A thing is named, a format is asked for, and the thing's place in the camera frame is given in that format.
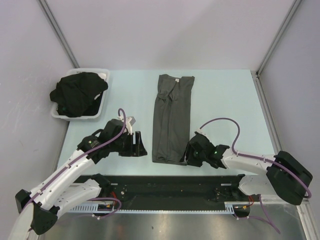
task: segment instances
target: metal floor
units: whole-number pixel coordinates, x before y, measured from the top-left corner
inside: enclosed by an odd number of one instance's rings
[[[236,220],[223,214],[119,213],[97,220],[67,213],[40,240],[306,240],[297,208],[266,205],[281,235],[255,219]],[[251,215],[264,217],[260,205]]]

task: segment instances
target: white wall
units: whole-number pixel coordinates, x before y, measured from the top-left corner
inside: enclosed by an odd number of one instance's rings
[[[284,150],[312,174],[320,223],[320,1],[302,3],[261,81]]]
[[[53,171],[67,127],[49,93],[72,68],[35,0],[0,0],[0,239],[18,216],[15,194]]]
[[[80,66],[257,70],[293,0],[48,0]]]

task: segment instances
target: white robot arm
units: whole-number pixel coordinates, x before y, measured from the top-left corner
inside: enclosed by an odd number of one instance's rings
[[[20,216],[12,229],[10,240],[25,240],[29,230],[37,235],[47,232],[56,221],[75,206],[101,197],[108,197],[111,183],[101,174],[96,174],[81,185],[69,186],[88,168],[106,158],[111,152],[120,156],[139,157],[147,155],[141,133],[132,132],[134,117],[123,117],[108,121],[104,129],[99,129],[85,137],[66,163],[44,182],[31,191],[20,190],[15,200]]]
[[[217,118],[220,119],[230,120],[230,118]],[[308,186],[313,179],[312,174],[288,152],[280,151],[277,155],[256,155],[236,151],[235,143],[240,133],[240,127],[238,123],[236,124],[238,135],[231,148],[227,145],[214,146],[199,130],[188,142],[180,162],[195,167],[201,167],[203,162],[207,162],[216,169],[238,169],[256,174],[245,175],[239,183],[239,190],[247,196],[278,195],[293,205],[300,205],[303,198],[311,197]]]

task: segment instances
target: white plastic basket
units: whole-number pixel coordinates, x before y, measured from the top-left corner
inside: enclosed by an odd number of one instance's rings
[[[82,73],[82,72],[96,73],[96,74],[106,74],[106,79],[105,79],[105,81],[109,84],[110,71],[107,70],[107,69],[103,69],[103,68],[74,68],[74,69],[70,69],[70,70],[66,73],[66,76],[73,75],[73,74],[79,74],[79,73]],[[100,116],[101,111],[102,111],[103,104],[104,104],[104,102],[105,102],[106,94],[107,94],[109,91],[110,91],[110,85],[108,86],[108,89],[105,90],[105,91],[102,93],[102,98],[101,98],[100,107],[99,107],[99,110],[98,110],[98,112],[97,112],[96,115],[93,115],[93,116],[79,116],[79,117],[68,117],[68,116],[65,116],[65,115],[59,115],[58,112],[57,112],[57,111],[58,111],[58,104],[57,104],[56,102],[54,102],[53,105],[52,105],[51,115],[52,115],[52,117],[54,117],[54,118],[64,119],[64,120],[66,120],[66,121],[95,119],[95,118],[97,118],[97,117]]]

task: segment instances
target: black garment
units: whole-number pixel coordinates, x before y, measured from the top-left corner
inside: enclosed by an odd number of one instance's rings
[[[50,93],[50,99],[58,103],[59,115],[70,118],[93,116],[98,112],[102,92],[107,89],[108,84],[98,74],[81,72],[61,78]]]

